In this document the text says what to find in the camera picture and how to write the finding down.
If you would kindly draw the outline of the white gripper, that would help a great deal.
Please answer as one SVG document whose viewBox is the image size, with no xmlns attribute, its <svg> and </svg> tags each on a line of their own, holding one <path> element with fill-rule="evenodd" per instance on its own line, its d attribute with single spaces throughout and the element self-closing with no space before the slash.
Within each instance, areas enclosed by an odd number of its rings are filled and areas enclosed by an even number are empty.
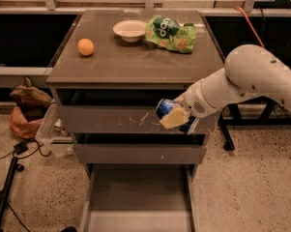
<svg viewBox="0 0 291 232">
<path fill-rule="evenodd" d="M 218 93 L 215 88 L 205 82 L 195 82 L 174 101 L 176 106 L 160 119 L 166 129 L 172 129 L 185 124 L 189 115 L 196 118 L 205 118 L 219 111 L 217 104 Z"/>
</svg>

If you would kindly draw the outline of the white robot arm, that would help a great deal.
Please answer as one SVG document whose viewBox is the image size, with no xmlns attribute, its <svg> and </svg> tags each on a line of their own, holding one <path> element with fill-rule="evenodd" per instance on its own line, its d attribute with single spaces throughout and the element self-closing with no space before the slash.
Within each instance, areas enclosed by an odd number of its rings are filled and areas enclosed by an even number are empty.
<svg viewBox="0 0 291 232">
<path fill-rule="evenodd" d="M 175 100 L 157 106 L 165 129 L 190 123 L 190 132 L 207 121 L 215 122 L 231 103 L 267 97 L 291 112 L 291 70 L 267 49 L 244 44 L 234 48 L 223 67 L 202 78 Z"/>
</svg>

